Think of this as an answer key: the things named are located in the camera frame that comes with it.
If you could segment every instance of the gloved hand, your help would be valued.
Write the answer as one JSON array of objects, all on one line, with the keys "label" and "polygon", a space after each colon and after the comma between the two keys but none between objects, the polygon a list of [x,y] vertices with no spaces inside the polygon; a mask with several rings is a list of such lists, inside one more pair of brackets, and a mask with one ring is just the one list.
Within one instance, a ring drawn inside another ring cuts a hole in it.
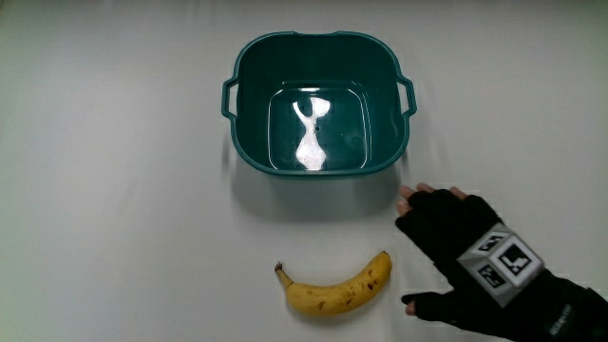
[{"label": "gloved hand", "polygon": [[407,313],[460,329],[514,341],[599,341],[608,304],[591,290],[545,269],[502,308],[457,261],[494,224],[502,222],[480,197],[457,188],[418,192],[402,187],[397,227],[434,262],[454,288],[447,294],[404,295]]}]

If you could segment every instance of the yellow banana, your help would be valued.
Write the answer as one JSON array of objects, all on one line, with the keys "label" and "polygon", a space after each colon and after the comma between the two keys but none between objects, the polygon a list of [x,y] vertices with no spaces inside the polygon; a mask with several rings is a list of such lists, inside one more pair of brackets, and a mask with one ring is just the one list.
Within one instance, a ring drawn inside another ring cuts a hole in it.
[{"label": "yellow banana", "polygon": [[296,283],[278,262],[275,272],[285,285],[287,301],[309,315],[332,315],[351,311],[370,301],[389,280],[392,262],[387,252],[373,258],[358,275],[332,286]]}]

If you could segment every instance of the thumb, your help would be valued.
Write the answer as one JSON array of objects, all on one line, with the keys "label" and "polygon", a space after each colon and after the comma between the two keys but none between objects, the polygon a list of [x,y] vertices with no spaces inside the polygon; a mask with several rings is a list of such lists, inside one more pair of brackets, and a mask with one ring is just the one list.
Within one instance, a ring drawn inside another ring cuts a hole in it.
[{"label": "thumb", "polygon": [[433,292],[407,294],[401,297],[404,304],[415,305],[415,314],[427,321],[450,322],[458,316],[459,308],[463,308],[460,300],[453,292],[437,294]]}]

